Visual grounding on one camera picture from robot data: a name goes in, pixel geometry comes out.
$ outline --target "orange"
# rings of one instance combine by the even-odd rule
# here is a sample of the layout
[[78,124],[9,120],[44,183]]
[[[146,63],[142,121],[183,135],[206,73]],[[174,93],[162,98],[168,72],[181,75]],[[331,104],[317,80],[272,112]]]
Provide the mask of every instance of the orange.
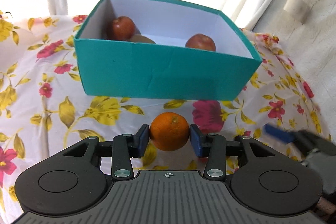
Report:
[[177,150],[183,147],[189,139],[188,122],[179,114],[161,113],[151,124],[150,138],[160,150]]

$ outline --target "teal box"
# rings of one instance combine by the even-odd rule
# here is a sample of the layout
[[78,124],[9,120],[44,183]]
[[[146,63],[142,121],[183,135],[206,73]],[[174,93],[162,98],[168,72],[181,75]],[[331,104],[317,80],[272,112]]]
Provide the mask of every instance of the teal box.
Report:
[[[119,16],[156,44],[107,40]],[[216,52],[185,48],[197,33]],[[100,0],[74,41],[83,88],[96,96],[233,100],[262,62],[223,12],[181,0]]]

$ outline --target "box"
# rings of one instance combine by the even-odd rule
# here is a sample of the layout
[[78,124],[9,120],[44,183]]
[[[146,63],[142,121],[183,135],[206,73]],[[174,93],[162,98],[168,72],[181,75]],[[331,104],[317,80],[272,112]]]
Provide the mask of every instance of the box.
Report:
[[[106,40],[119,16],[156,44]],[[197,33],[216,52],[185,48]],[[96,96],[233,100],[262,62],[223,12],[181,0],[100,0],[74,41],[83,88]]]

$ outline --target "red apple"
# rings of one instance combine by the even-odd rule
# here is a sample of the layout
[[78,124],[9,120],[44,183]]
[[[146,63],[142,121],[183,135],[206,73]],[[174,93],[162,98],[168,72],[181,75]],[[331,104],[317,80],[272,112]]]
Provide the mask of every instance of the red apple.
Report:
[[185,44],[185,47],[198,48],[201,50],[212,52],[216,51],[216,45],[214,41],[210,37],[207,37],[206,35],[200,33],[189,38],[189,40]]
[[135,34],[135,24],[129,17],[118,17],[108,24],[106,34],[110,40],[128,41]]

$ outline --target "ribbed gray surface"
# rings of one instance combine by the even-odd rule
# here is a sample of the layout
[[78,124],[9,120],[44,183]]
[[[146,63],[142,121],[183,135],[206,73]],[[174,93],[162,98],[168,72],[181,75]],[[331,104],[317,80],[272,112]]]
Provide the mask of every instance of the ribbed gray surface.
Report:
[[18,224],[322,224],[313,213],[274,218],[241,206],[221,182],[197,171],[141,171],[117,182],[96,207],[75,216],[48,218],[27,213]]

